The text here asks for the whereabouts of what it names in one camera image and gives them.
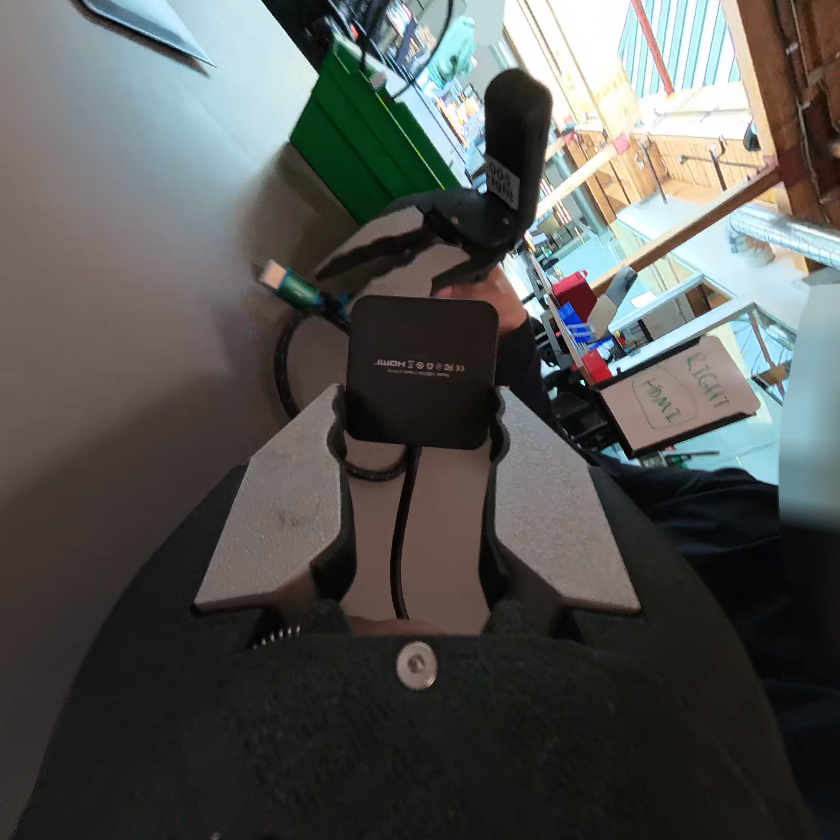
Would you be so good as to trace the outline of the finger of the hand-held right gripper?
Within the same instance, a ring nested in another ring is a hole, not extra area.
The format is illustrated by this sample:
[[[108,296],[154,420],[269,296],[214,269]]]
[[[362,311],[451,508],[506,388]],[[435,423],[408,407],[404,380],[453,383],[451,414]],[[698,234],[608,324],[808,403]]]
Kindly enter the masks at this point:
[[[362,263],[362,279],[366,285],[357,292],[356,300],[367,296],[383,298],[427,298],[431,293],[432,279],[468,260],[467,253],[440,238],[425,240],[408,254],[385,254],[386,238],[372,240],[365,247],[373,247],[373,259]]]
[[[327,280],[354,270],[379,277],[405,266],[428,247],[425,220],[418,208],[399,208],[379,215],[359,228],[314,270],[314,279]]]

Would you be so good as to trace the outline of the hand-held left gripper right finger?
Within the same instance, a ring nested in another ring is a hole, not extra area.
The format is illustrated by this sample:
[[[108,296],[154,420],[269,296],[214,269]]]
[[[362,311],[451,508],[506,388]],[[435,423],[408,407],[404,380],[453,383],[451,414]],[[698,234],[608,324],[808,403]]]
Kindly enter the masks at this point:
[[[567,611],[634,617],[639,598],[587,462],[509,388],[494,390],[484,491],[484,604],[551,634]]]

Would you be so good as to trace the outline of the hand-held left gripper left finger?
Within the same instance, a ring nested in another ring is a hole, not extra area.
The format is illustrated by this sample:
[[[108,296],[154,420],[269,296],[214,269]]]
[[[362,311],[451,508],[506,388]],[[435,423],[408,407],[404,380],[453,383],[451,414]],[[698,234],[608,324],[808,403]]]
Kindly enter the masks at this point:
[[[302,618],[356,575],[341,386],[331,384],[251,456],[204,578],[200,614],[266,608]]]

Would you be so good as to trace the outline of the black braided cable green plugs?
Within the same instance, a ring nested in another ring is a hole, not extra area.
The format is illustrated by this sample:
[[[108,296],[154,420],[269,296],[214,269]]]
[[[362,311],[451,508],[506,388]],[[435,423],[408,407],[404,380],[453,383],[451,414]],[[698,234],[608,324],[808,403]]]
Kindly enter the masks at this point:
[[[396,98],[411,90],[412,87],[419,88],[422,75],[425,71],[432,68],[435,58],[442,57],[442,42],[445,33],[450,32],[453,22],[455,20],[455,2],[445,2],[445,15],[442,18],[442,25],[440,26],[438,36],[434,44],[425,46],[422,52],[418,54],[422,58],[422,64],[415,62],[408,67],[406,59],[388,58],[382,48],[379,48],[379,29],[383,26],[386,12],[395,10],[398,2],[359,2],[356,5],[354,13],[354,28],[357,33],[356,44],[360,49],[359,68],[365,71],[367,67],[372,68],[372,87],[376,91],[386,90],[386,70],[396,72],[399,80],[404,81],[404,87],[396,93],[388,94],[391,98]]]
[[[258,285],[269,290],[295,312],[281,328],[274,350],[274,384],[288,420],[300,414],[288,381],[288,351],[298,326],[308,319],[320,319],[349,334],[349,318],[346,312],[346,296],[333,296],[311,286],[298,273],[281,267],[274,260],[268,260],[261,269]]]

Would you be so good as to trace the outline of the black hub with thin cable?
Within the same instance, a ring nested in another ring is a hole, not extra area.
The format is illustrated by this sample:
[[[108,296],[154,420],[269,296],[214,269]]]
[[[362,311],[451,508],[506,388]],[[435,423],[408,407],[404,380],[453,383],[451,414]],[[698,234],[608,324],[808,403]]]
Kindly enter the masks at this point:
[[[402,547],[422,449],[471,452],[487,439],[497,335],[497,311],[484,300],[365,296],[352,309],[344,429],[357,442],[404,446],[388,570],[401,621]]]

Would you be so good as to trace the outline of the green plastic bin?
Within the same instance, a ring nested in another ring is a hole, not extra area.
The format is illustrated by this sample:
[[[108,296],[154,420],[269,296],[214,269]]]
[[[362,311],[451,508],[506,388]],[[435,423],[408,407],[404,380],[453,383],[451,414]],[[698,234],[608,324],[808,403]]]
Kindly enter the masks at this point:
[[[289,145],[365,225],[399,198],[460,182],[408,107],[372,88],[353,48],[333,39]]]

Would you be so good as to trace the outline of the person's right forearm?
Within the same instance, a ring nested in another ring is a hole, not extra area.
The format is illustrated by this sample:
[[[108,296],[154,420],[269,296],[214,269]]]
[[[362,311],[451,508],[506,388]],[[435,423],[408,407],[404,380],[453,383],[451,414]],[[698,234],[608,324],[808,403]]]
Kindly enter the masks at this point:
[[[494,384],[509,388],[544,426],[561,436],[541,378],[541,360],[526,313],[519,318],[515,329],[499,329]],[[636,505],[647,508],[653,504],[653,497],[646,494],[650,488],[645,481],[645,469],[623,465],[588,449],[580,449],[580,455],[588,465],[606,472]]]

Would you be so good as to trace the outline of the person's right hand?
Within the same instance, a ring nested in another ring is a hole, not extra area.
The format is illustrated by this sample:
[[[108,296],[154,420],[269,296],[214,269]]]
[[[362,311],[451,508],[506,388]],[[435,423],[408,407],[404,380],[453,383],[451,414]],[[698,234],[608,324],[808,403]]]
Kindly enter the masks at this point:
[[[431,296],[435,299],[480,300],[489,303],[497,313],[499,341],[519,329],[529,318],[500,266],[493,267],[481,282],[453,285],[432,292]]]

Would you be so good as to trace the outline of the red tote bag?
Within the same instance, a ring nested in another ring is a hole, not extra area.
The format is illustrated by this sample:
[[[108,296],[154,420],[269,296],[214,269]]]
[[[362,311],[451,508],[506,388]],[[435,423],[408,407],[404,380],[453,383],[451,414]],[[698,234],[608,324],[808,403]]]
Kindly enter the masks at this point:
[[[577,270],[551,285],[551,295],[558,309],[569,305],[581,321],[588,321],[597,296],[587,282],[587,270]]]

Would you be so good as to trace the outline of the small blue bins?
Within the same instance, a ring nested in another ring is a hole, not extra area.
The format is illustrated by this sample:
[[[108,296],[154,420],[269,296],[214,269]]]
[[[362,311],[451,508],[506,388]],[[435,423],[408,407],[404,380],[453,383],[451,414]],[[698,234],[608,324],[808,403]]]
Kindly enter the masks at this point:
[[[578,318],[569,302],[558,309],[558,315],[567,334],[575,344],[590,345],[594,342],[591,326]]]

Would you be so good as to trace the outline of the handwritten whiteboard sign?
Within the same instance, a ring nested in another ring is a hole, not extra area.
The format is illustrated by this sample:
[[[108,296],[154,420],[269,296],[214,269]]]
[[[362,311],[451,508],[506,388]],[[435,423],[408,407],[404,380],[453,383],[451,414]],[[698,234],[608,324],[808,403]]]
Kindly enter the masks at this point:
[[[624,456],[715,432],[761,407],[724,344],[702,335],[597,384]]]

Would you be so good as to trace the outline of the display board on stand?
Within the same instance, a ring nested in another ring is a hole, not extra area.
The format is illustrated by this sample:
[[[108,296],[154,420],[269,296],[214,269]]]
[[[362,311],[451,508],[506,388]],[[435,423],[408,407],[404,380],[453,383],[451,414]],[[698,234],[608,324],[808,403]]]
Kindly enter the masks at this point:
[[[637,273],[627,266],[620,266],[611,277],[603,295],[600,295],[585,319],[591,339],[598,341],[608,332],[610,322],[624,300],[627,292],[637,279]]]

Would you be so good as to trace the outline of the silver grey pouch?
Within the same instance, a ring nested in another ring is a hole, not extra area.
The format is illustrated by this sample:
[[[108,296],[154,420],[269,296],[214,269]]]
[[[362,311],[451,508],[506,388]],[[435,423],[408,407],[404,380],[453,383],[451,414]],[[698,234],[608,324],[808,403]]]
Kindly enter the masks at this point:
[[[171,48],[207,67],[212,58],[197,44],[168,2],[80,2],[90,13]]]

